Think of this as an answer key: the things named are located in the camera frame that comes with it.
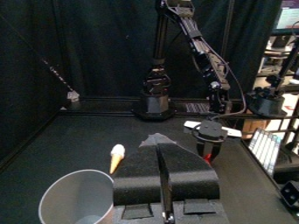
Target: black table surface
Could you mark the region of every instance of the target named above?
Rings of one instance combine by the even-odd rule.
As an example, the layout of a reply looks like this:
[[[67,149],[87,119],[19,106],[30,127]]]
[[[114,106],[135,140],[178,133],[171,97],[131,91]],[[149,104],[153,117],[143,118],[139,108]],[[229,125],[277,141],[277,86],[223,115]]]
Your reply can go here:
[[[109,173],[117,144],[137,152],[149,135],[161,133],[195,152],[197,140],[175,117],[146,122],[133,116],[58,115],[0,174],[0,223],[41,223],[39,203],[53,183],[78,170]],[[273,179],[239,139],[222,145],[213,167],[219,175],[221,202],[231,224],[298,223],[282,202]]]

